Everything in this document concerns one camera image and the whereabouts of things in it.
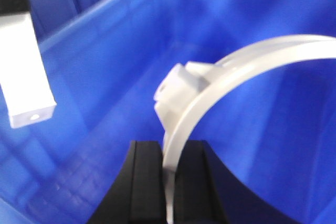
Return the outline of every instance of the curved white plastic strip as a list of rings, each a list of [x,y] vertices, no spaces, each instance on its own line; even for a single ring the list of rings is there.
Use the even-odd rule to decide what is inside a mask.
[[[167,221],[173,223],[174,180],[182,149],[202,116],[246,80],[294,62],[336,58],[336,38],[292,35],[257,42],[215,64],[176,65],[159,85],[155,110],[165,128],[164,186]]]

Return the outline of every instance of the white plastic ring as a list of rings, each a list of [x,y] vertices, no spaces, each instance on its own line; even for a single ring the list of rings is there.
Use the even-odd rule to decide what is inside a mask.
[[[163,171],[167,221],[173,223],[175,172],[182,149],[203,115],[223,96],[263,72],[294,62],[336,58],[336,38],[292,35],[257,42],[215,64],[176,65],[159,85],[155,110],[165,128]]]

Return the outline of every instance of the blue plastic bin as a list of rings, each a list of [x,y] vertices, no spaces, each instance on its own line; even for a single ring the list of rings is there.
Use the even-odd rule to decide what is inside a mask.
[[[103,0],[40,44],[58,106],[13,130],[0,96],[1,223],[85,223],[131,140],[161,140],[153,94],[177,62],[289,34],[336,36],[336,0]],[[264,73],[192,134],[302,223],[336,223],[336,61]]]

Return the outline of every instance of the white plastic clip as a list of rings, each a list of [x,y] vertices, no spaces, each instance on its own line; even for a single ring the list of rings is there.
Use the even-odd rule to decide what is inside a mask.
[[[202,116],[246,80],[286,64],[336,58],[336,38],[293,35],[242,48],[215,64],[176,65],[159,85],[155,110],[165,129],[163,174],[167,222],[173,223],[174,180],[185,142]]]

